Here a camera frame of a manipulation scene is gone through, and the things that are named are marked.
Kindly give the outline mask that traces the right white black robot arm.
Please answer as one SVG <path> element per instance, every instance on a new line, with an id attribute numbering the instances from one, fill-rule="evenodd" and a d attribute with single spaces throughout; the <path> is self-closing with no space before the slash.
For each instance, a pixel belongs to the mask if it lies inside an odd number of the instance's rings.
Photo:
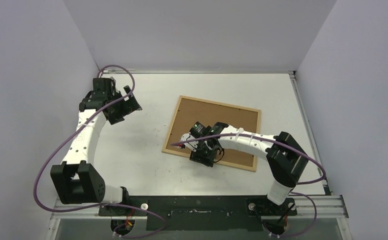
<path id="1" fill-rule="evenodd" d="M 274 181 L 264 201 L 265 210 L 278 214 L 284 208 L 288 194 L 298 184 L 308 163 L 306 154 L 287 132 L 262 135 L 217 122 L 204 126 L 196 122 L 188 133 L 182 135 L 179 148 L 191 150 L 190 160 L 212 167 L 225 150 L 236 150 L 265 159 Z"/>

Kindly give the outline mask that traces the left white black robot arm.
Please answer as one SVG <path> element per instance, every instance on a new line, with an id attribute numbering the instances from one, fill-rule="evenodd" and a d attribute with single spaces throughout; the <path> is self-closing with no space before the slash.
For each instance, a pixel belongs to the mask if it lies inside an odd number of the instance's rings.
<path id="1" fill-rule="evenodd" d="M 131 87 L 122 94 L 114 78 L 93 79 L 93 89 L 78 107 L 78 126 L 67 154 L 60 164 L 52 165 L 50 176 L 60 201 L 65 205 L 111 204 L 118 215 L 131 209 L 127 188 L 105 182 L 93 166 L 100 133 L 106 123 L 114 125 L 125 116 L 142 110 Z"/>

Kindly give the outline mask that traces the light wooden picture frame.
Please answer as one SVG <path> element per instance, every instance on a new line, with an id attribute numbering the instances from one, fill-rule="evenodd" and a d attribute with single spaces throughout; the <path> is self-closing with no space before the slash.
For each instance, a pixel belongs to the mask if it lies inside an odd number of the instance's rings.
<path id="1" fill-rule="evenodd" d="M 179 149 L 171 144 L 180 141 L 181 136 L 189 132 L 196 122 L 206 127 L 222 122 L 236 128 L 242 127 L 248 132 L 258 133 L 261 129 L 261 116 L 262 112 L 259 109 L 181 95 L 177 101 L 162 152 L 184 158 L 190 157 L 189 149 Z"/>

